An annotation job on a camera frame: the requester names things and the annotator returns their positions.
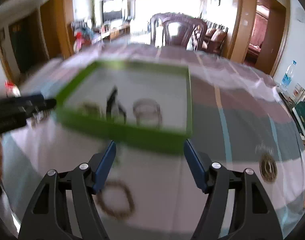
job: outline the bed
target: bed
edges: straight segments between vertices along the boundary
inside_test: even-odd
[[[144,44],[99,44],[62,61],[53,59],[20,88],[54,97],[81,69],[96,59],[127,59],[189,67],[193,107],[191,141],[230,170],[252,168],[262,182],[286,236],[303,215],[305,151],[293,119],[278,96],[275,82],[263,72],[202,51]],[[19,219],[49,169],[69,171],[102,151],[107,141],[69,130],[55,114],[35,128],[3,137],[3,183]],[[142,151],[118,144],[118,165],[109,180],[131,191],[134,212],[116,220],[97,210],[111,239],[190,239],[207,195],[195,186],[183,156]],[[72,196],[68,207],[72,210]],[[127,205],[120,191],[106,201]],[[230,192],[221,235],[228,232],[234,193]],[[70,212],[73,233],[80,236]]]
[[[256,62],[259,56],[261,48],[259,46],[254,46],[251,43],[248,46],[246,59],[251,62]]]

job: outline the plastic bottle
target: plastic bottle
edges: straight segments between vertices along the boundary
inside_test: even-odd
[[[291,82],[291,79],[294,76],[295,66],[296,66],[296,61],[293,60],[293,62],[288,66],[288,68],[286,70],[286,73],[285,73],[285,75],[283,77],[283,80],[282,80],[282,83],[281,83],[281,86],[285,89],[287,89],[287,87],[289,86],[289,84]]]

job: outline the ceiling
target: ceiling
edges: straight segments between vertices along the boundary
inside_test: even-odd
[[[23,11],[33,11],[48,0],[7,0],[0,6],[0,22]]]

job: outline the wooden chair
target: wooden chair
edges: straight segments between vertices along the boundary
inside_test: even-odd
[[[206,22],[201,19],[192,18],[185,14],[177,13],[165,13],[155,14],[150,19],[151,24],[151,44],[155,44],[156,41],[156,23],[162,20],[163,36],[165,36],[165,45],[168,46],[182,46],[187,47],[187,44],[192,38],[193,49],[201,49],[203,45],[203,39],[207,30]],[[169,30],[169,25],[177,23],[178,32],[176,35],[172,35]]]
[[[150,35],[150,44],[155,44],[156,42],[156,28],[158,27],[157,25],[159,24],[159,20],[161,20],[161,23],[170,16],[178,16],[182,18],[192,18],[189,15],[183,14],[183,13],[157,13],[153,15],[150,19],[150,29],[151,29],[151,35]]]

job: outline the green box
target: green box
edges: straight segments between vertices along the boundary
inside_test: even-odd
[[[108,67],[115,69],[132,68],[136,71],[160,72],[186,77],[187,84],[187,124],[186,130],[168,128],[142,127],[135,124],[113,122],[103,117],[84,115],[76,109],[64,106],[75,89],[98,68]],[[99,138],[107,138],[116,142],[125,142],[150,151],[181,155],[184,141],[192,134],[192,102],[190,89],[190,74],[188,67],[162,65],[137,61],[96,61],[82,70],[57,95],[57,119],[63,125],[80,132]]]

